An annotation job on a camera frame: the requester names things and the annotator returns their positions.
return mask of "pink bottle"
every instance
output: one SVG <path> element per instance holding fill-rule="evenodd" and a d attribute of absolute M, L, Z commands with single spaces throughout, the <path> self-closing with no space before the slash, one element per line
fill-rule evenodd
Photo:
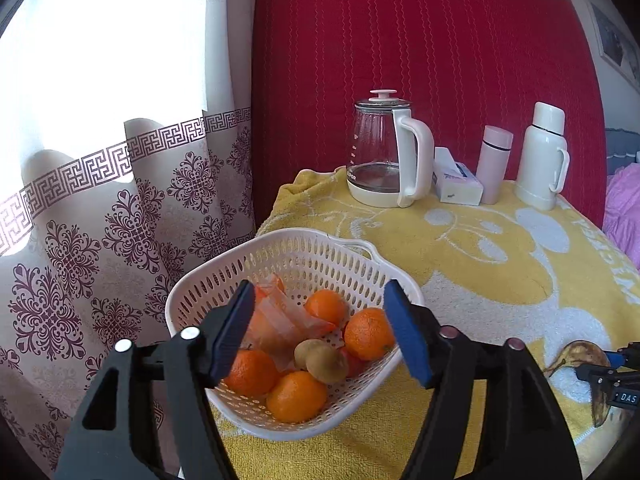
<path fill-rule="evenodd" d="M 480 202 L 495 204 L 500 198 L 500 186 L 507 171 L 513 134 L 496 126 L 484 127 L 484 139 L 480 149 L 480 160 L 476 178 L 484 186 Z"/>

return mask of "thermos lid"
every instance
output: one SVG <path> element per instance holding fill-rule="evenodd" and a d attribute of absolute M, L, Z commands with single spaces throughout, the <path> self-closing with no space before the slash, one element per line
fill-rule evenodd
<path fill-rule="evenodd" d="M 536 103 L 533 125 L 557 135 L 564 135 L 564 110 L 546 103 Z"/>
<path fill-rule="evenodd" d="M 483 140 L 494 148 L 510 150 L 511 143 L 513 142 L 513 134 L 497 126 L 485 126 Z"/>
<path fill-rule="evenodd" d="M 391 97 L 391 94 L 395 94 L 395 90 L 371 90 L 372 94 L 377 94 L 376 97 L 370 97 L 369 99 L 360 99 L 356 101 L 356 108 L 358 110 L 364 110 L 366 112 L 383 112 L 390 111 L 396 108 L 409 108 L 411 103 L 404 99 L 398 99 L 397 97 Z"/>

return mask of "yellow blanket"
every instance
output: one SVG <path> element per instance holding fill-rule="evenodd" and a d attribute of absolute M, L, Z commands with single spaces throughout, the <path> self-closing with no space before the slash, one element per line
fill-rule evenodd
<path fill-rule="evenodd" d="M 258 234 L 298 226 L 369 240 L 411 274 L 441 323 L 495 344 L 518 336 L 540 365 L 575 339 L 617 349 L 640 336 L 638 272 L 565 200 L 539 212 L 506 182 L 495 206 L 448 205 L 430 195 L 406 209 L 378 209 L 356 202 L 345 178 L 344 169 L 302 171 L 280 189 Z M 628 412 L 613 408 L 594 430 L 588 385 L 569 369 L 551 383 L 587 475 L 619 436 Z M 478 383 L 458 475 L 473 467 L 483 396 Z M 261 440 L 215 415 L 240 478 L 391 480 L 402 473 L 430 398 L 402 364 L 350 418 L 308 440 Z"/>

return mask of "curtain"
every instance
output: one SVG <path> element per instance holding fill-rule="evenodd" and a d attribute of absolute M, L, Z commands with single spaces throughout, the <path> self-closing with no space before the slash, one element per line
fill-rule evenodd
<path fill-rule="evenodd" d="M 114 343 L 254 235 L 253 6 L 25 0 L 0 38 L 0 413 L 49 474 Z"/>

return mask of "white thermos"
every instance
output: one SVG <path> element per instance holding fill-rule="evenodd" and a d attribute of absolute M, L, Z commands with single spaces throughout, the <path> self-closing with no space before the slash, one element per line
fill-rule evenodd
<path fill-rule="evenodd" d="M 516 196 L 543 211 L 556 205 L 562 191 L 569 153 L 564 138 L 564 111 L 546 103 L 536 103 L 533 124 L 524 133 Z"/>
<path fill-rule="evenodd" d="M 507 171 L 512 142 L 511 132 L 496 126 L 484 127 L 484 138 L 476 171 L 476 178 L 484 187 L 480 199 L 483 204 L 495 204 L 500 198 L 500 186 Z"/>

